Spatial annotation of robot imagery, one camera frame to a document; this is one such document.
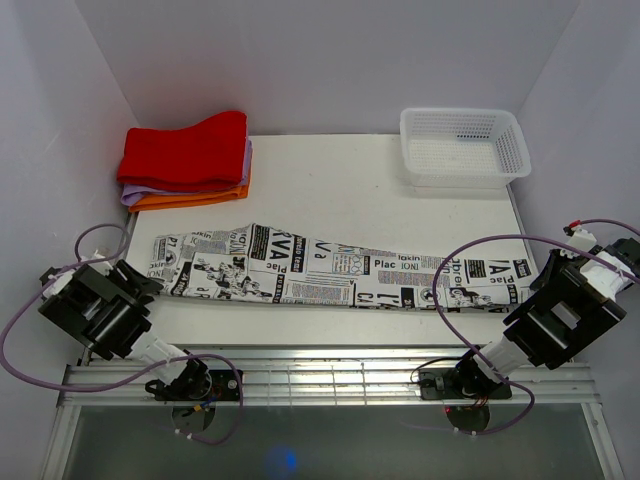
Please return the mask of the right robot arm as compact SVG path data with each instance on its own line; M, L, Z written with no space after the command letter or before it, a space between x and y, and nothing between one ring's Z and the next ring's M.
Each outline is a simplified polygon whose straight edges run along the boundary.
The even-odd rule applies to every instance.
M525 365L556 369L625 318L616 296L631 286L628 275L639 276L639 242L622 238L602 248L586 232L569 244L582 250L590 247L589 253L599 260L551 250L530 285L533 295L504 320L500 340L485 345L479 354L468 351L452 371L458 394L496 398L500 377Z

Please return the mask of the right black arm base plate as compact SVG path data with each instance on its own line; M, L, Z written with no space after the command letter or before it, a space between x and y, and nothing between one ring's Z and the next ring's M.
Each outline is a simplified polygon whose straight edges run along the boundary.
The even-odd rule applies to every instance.
M426 366L417 370L415 383L423 400L507 400L511 387L492 380L463 377L454 367Z

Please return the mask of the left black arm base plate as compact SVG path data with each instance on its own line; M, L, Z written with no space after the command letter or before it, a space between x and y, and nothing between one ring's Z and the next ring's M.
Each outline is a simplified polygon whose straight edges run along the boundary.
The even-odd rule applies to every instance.
M210 369L195 383L182 383L175 380L170 385L161 380L151 380L145 384L145 391L157 401L208 400L235 402L240 399L240 385L231 370Z

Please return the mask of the white perforated plastic basket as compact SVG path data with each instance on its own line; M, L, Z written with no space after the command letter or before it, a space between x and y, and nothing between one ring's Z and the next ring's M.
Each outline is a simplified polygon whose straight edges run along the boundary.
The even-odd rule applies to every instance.
M416 187L500 189L532 170L522 129L505 110L406 108L400 143Z

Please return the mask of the aluminium frame rails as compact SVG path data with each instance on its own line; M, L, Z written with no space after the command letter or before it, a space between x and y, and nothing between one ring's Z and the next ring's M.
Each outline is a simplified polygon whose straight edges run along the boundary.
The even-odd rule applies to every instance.
M233 363L249 406L416 405L415 368L452 365L469 344L497 339L498 313L258 305L159 297L151 306L164 341Z

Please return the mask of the orange folded trousers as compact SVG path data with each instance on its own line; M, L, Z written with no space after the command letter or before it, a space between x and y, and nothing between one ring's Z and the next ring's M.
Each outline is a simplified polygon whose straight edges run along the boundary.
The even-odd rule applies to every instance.
M249 180L246 180L232 188L206 192L168 192L126 185L121 203L131 213L211 205L246 198L249 194L249 184Z

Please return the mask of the red folded trousers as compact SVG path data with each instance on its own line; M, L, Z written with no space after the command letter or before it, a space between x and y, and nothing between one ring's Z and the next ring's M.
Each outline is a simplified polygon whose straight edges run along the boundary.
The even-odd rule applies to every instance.
M117 180L173 192L233 187L243 178L247 130L240 111L177 130L132 128Z

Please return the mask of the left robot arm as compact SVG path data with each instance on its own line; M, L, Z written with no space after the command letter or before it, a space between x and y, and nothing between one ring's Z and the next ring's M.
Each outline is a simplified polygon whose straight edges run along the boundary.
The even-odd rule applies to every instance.
M148 305L163 285L120 260L49 268L40 282L45 290L39 312L104 360L133 359L152 370L145 390L157 400L201 400L212 392L207 366L160 339L152 330Z

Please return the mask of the lilac folded trousers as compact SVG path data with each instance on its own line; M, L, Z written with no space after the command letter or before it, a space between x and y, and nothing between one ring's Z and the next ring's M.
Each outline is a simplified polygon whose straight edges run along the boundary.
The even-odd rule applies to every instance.
M179 206L198 206L208 203L220 203L228 199L245 198L248 195L253 147L250 140L246 142L243 163L243 177L233 188L215 188L201 192L171 192L140 185L125 185L120 202L131 212L142 210L175 208Z

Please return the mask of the newspaper print trousers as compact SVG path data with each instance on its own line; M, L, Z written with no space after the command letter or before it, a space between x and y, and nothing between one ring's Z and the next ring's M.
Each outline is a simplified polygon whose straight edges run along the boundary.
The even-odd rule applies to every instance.
M176 297L411 310L510 307L529 297L533 281L525 259L444 263L256 223L159 236L148 275Z

